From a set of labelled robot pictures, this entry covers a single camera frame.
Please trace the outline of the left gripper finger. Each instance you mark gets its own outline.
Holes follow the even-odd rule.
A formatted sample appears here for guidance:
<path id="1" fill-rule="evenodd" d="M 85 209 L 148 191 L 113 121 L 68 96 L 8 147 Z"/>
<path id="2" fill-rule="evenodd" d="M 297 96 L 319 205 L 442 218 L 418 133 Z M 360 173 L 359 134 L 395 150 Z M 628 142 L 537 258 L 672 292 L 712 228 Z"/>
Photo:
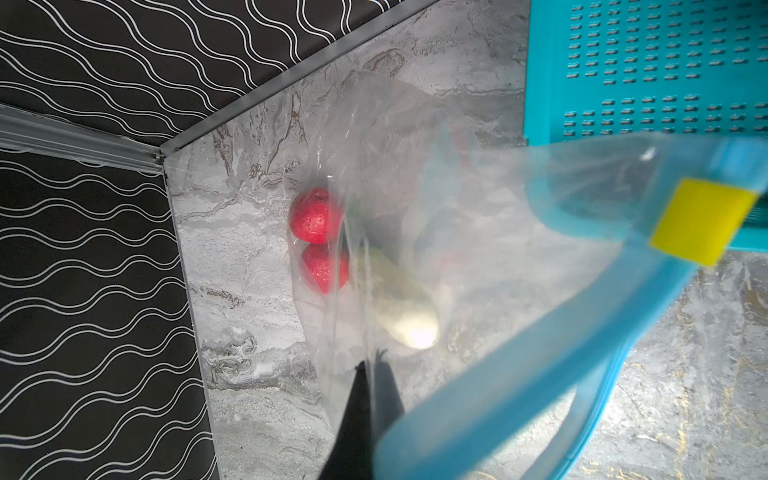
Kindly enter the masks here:
<path id="1" fill-rule="evenodd" d="M 373 455 L 379 438 L 404 413 L 404 406 L 386 352 L 362 361 L 347 399 L 336 440 L 319 477 L 372 479 Z"/>

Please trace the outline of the clear zip top bag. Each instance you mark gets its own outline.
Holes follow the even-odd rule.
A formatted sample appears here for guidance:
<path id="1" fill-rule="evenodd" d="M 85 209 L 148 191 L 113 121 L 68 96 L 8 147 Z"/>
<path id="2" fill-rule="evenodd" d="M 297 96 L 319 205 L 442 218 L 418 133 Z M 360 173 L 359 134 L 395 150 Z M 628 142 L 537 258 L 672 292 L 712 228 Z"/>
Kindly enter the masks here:
<path id="1" fill-rule="evenodd" d="M 718 262 L 759 197 L 721 150 L 711 177 L 663 182 L 646 240 L 608 262 L 560 260 L 515 243 L 526 147 L 486 148 L 462 112 L 370 72 L 332 95 L 294 199 L 326 188 L 341 204 L 331 258 L 349 278 L 310 288 L 287 237 L 293 300 L 338 434 L 362 361 L 384 350 L 404 413 L 376 443 L 372 479 L 502 478 L 523 447 L 522 479 L 560 479 L 585 446 L 624 355 L 696 271 Z M 382 250 L 439 311 L 435 346 L 395 341 L 364 308 L 362 246 Z"/>

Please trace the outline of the dark red apple toy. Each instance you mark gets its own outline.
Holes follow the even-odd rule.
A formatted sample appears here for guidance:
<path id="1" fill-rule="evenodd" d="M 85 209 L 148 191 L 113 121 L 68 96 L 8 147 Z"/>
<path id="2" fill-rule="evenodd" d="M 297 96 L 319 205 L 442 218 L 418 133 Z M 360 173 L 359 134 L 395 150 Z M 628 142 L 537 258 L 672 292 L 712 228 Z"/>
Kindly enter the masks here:
<path id="1" fill-rule="evenodd" d="M 323 187 L 315 187 L 298 195 L 289 209 L 291 233 L 310 244 L 326 244 L 338 238 L 343 208 Z"/>

